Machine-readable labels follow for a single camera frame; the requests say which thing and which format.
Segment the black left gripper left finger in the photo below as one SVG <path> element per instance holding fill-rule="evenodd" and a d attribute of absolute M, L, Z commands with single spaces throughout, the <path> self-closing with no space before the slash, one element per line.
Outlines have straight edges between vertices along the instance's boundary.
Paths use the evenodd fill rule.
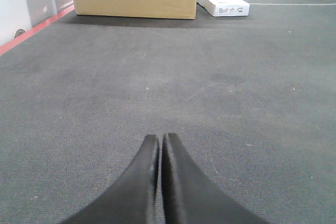
<path fill-rule="evenodd" d="M 156 223 L 160 144 L 146 135 L 119 178 L 97 199 L 62 223 Z"/>

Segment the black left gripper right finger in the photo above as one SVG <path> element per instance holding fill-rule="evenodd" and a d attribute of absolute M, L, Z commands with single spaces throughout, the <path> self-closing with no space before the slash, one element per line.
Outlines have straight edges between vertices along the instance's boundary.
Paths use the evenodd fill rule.
<path fill-rule="evenodd" d="M 163 136 L 161 185 L 166 223 L 266 223 L 214 184 L 176 133 Z"/>

